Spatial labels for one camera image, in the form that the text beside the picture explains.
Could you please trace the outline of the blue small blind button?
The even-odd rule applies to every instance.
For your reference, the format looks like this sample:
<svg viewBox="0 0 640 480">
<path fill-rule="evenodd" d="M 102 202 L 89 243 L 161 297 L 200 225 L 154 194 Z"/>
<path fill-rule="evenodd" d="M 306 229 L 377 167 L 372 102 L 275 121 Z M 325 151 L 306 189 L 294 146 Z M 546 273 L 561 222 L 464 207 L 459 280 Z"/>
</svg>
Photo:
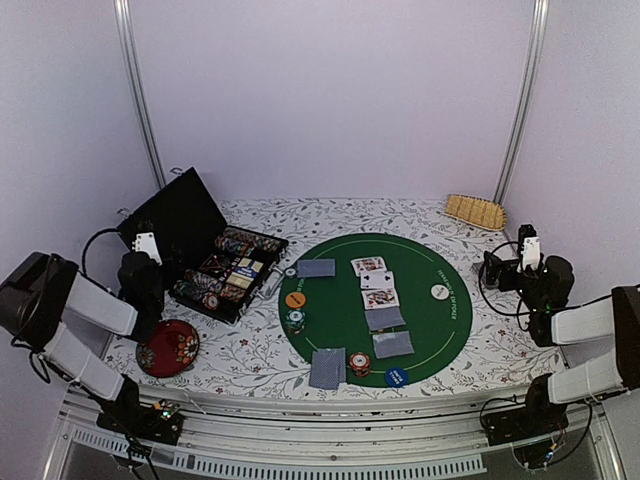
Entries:
<svg viewBox="0 0 640 480">
<path fill-rule="evenodd" d="M 409 375 L 401 367 L 392 367 L 385 372 L 384 380 L 386 385 L 391 388 L 402 388 L 409 384 Z"/>
</svg>

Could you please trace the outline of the orange big blind button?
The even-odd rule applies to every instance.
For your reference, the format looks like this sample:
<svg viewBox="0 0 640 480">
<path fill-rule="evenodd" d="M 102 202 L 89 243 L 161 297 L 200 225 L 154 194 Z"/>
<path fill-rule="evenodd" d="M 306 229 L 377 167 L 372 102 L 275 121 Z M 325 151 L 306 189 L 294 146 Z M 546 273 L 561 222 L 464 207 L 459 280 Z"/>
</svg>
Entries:
<svg viewBox="0 0 640 480">
<path fill-rule="evenodd" d="M 306 303 L 307 298 L 302 292 L 294 291 L 285 296 L 285 305 L 289 309 L 302 309 Z"/>
</svg>

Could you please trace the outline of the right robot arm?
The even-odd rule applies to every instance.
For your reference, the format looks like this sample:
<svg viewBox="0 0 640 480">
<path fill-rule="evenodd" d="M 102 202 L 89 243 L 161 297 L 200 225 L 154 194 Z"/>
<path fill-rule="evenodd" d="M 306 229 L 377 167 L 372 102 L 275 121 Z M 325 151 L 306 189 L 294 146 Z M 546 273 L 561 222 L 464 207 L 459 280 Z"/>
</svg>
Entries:
<svg viewBox="0 0 640 480">
<path fill-rule="evenodd" d="M 610 340 L 611 349 L 559 373 L 535 378 L 517 415 L 517 427 L 537 436 L 570 404 L 601 401 L 639 387 L 639 287 L 623 285 L 583 304 L 569 304 L 575 275 L 572 264 L 546 256 L 530 224 L 519 227 L 516 257 L 503 260 L 495 249 L 483 253 L 478 288 L 517 294 L 526 309 L 525 327 L 539 347 Z"/>
</svg>

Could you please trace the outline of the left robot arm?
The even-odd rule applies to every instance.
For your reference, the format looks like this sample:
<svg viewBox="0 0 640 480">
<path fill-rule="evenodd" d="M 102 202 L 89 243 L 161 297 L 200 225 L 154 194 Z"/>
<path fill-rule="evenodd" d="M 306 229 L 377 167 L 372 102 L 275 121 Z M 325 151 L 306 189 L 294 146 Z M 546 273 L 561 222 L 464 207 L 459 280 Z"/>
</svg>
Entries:
<svg viewBox="0 0 640 480">
<path fill-rule="evenodd" d="M 34 251 L 2 268 L 1 331 L 10 350 L 1 357 L 9 362 L 1 373 L 2 405 L 35 392 L 34 381 L 18 385 L 20 375 L 32 372 L 49 386 L 58 374 L 86 390 L 126 433 L 148 426 L 134 381 L 106 363 L 98 343 L 148 338 L 164 310 L 161 272 L 147 254 L 129 252 L 118 274 L 121 290 L 113 293 L 59 254 Z"/>
</svg>

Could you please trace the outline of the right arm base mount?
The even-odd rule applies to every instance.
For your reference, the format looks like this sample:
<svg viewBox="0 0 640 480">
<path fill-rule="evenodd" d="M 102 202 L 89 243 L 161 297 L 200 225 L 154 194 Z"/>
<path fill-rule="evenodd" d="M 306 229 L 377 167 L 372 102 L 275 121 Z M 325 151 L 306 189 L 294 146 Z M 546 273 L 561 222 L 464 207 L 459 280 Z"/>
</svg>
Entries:
<svg viewBox="0 0 640 480">
<path fill-rule="evenodd" d="M 557 433 L 559 437 L 556 440 L 529 443 L 512 451 L 521 466 L 535 470 L 547 467 L 553 460 L 569 425 L 566 410 L 566 405 L 519 402 L 516 396 L 493 398 L 482 405 L 479 421 L 490 446 L 529 441 Z"/>
</svg>

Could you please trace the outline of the king of diamonds card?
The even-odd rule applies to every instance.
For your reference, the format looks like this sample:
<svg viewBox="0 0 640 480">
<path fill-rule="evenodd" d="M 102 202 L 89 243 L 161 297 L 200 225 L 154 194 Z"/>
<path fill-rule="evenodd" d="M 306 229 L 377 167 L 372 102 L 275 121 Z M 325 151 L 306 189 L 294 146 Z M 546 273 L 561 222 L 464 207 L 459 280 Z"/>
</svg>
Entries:
<svg viewBox="0 0 640 480">
<path fill-rule="evenodd" d="M 363 273 L 385 271 L 386 264 L 381 256 L 370 256 L 363 258 L 355 258 L 350 261 L 356 276 Z"/>
</svg>

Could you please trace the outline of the two of clubs card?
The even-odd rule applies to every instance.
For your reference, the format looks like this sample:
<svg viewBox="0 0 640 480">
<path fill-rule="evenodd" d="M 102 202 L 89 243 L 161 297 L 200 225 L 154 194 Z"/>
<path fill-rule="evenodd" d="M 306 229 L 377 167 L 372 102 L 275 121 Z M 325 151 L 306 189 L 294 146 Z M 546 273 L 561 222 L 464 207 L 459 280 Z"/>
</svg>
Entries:
<svg viewBox="0 0 640 480">
<path fill-rule="evenodd" d="M 394 287 L 394 274 L 391 271 L 365 271 L 360 275 L 362 290 L 387 289 Z"/>
</svg>

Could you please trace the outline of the green chip stack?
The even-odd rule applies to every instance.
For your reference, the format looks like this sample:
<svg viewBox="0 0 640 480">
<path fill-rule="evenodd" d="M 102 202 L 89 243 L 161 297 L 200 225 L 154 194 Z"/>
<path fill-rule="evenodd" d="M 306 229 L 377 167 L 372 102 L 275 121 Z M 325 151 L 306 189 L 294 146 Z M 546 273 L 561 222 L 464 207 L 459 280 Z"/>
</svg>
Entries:
<svg viewBox="0 0 640 480">
<path fill-rule="evenodd" d="M 299 334 L 305 328 L 306 316 L 302 310 L 290 310 L 284 320 L 285 330 L 291 334 Z"/>
</svg>

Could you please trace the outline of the white dealer button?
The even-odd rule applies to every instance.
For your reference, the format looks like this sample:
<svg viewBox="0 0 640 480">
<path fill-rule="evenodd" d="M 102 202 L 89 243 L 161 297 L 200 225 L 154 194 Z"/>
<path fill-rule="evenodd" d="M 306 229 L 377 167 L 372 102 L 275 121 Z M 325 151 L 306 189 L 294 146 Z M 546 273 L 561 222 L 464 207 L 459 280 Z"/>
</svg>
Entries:
<svg viewBox="0 0 640 480">
<path fill-rule="evenodd" d="M 449 298 L 450 291 L 446 285 L 436 284 L 431 287 L 431 295 L 436 300 L 444 301 Z"/>
</svg>

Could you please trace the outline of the red five chip stack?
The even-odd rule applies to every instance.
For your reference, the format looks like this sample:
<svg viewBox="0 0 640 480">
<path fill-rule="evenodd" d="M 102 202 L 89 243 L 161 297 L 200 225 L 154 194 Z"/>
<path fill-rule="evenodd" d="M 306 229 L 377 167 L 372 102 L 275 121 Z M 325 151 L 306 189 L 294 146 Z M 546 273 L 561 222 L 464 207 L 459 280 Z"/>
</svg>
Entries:
<svg viewBox="0 0 640 480">
<path fill-rule="evenodd" d="M 210 311 L 215 311 L 219 307 L 219 298 L 215 293 L 205 292 L 201 298 L 202 305 Z"/>
</svg>

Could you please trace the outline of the dealt cards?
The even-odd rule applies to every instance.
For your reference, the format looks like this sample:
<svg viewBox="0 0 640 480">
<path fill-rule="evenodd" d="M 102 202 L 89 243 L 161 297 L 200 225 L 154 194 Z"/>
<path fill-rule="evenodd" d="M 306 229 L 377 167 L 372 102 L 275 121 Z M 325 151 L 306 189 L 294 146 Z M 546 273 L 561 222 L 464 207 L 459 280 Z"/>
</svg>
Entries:
<svg viewBox="0 0 640 480">
<path fill-rule="evenodd" d="M 332 258 L 299 260 L 296 267 L 299 278 L 326 278 L 336 275 L 336 262 Z"/>
</svg>

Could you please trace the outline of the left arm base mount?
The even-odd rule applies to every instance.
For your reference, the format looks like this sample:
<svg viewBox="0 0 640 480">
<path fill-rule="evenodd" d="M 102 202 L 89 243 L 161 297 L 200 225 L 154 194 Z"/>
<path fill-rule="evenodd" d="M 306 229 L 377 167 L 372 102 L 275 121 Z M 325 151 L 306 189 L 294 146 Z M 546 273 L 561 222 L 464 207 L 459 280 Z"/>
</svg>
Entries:
<svg viewBox="0 0 640 480">
<path fill-rule="evenodd" d="M 105 430 L 128 435 L 137 440 L 176 446 L 184 423 L 180 404 L 161 399 L 151 406 L 137 400 L 99 401 L 101 413 L 96 424 Z"/>
</svg>

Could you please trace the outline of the dealt cards front edge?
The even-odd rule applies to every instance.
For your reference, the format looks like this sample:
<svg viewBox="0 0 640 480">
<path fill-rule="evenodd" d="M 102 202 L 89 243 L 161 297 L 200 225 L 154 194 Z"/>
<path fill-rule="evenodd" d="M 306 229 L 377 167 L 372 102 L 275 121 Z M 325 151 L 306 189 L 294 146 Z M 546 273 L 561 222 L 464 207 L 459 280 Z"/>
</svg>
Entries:
<svg viewBox="0 0 640 480">
<path fill-rule="evenodd" d="M 323 390 L 337 390 L 346 382 L 346 349 L 320 349 L 312 353 L 309 385 Z"/>
</svg>

